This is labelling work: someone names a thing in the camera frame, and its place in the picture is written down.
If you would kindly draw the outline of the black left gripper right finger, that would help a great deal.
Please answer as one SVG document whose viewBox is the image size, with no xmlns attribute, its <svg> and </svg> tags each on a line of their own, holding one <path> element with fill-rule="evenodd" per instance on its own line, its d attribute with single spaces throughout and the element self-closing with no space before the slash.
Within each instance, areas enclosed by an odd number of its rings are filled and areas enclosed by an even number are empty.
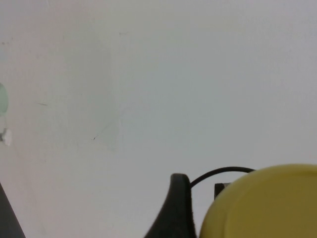
<svg viewBox="0 0 317 238">
<path fill-rule="evenodd" d="M 216 198 L 230 183 L 216 183 L 214 185 L 214 198 Z"/>
</svg>

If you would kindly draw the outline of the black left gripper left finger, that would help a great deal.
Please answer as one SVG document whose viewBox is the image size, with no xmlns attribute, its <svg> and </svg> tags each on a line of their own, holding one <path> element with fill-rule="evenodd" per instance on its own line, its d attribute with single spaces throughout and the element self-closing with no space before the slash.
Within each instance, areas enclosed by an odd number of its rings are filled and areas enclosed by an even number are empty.
<svg viewBox="0 0 317 238">
<path fill-rule="evenodd" d="M 195 238 L 189 178 L 172 174 L 164 204 L 145 235 L 147 238 Z"/>
</svg>

